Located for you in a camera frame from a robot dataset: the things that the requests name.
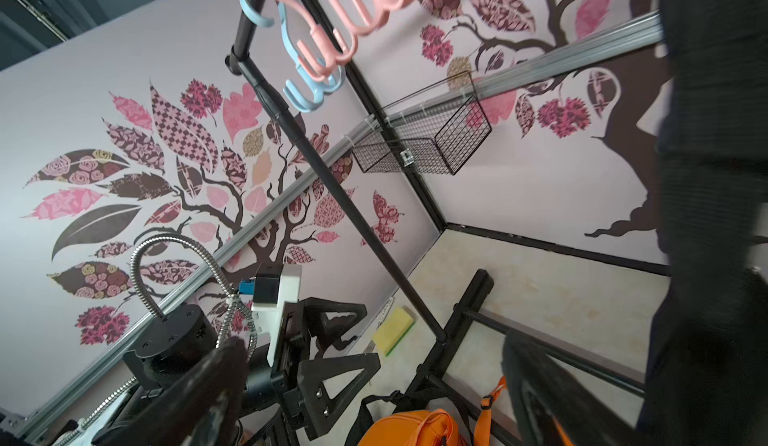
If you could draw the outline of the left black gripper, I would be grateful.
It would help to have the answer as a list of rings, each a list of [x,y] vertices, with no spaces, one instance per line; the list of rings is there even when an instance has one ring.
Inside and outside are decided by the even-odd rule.
[[[357,337],[343,336],[366,316],[366,306],[358,303],[308,298],[287,304],[270,342],[274,357],[268,358],[265,345],[251,359],[251,410],[277,405],[310,440],[329,433],[381,363],[377,353],[313,360],[312,340],[318,350],[344,350]]]

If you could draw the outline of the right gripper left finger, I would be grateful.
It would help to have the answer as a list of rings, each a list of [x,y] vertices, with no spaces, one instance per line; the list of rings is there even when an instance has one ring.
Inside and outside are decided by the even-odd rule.
[[[231,337],[107,439],[109,445],[232,445],[247,376],[247,349]]]

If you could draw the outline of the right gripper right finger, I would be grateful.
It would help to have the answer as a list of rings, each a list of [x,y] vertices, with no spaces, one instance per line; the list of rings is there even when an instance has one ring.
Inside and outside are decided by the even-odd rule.
[[[511,333],[502,371],[525,445],[640,445],[641,436],[535,343]]]

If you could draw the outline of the black crossbody bag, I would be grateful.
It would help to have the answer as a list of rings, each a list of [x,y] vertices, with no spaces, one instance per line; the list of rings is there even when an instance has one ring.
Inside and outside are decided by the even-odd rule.
[[[767,0],[659,0],[673,75],[659,132],[670,287],[651,326],[651,445],[767,441]]]

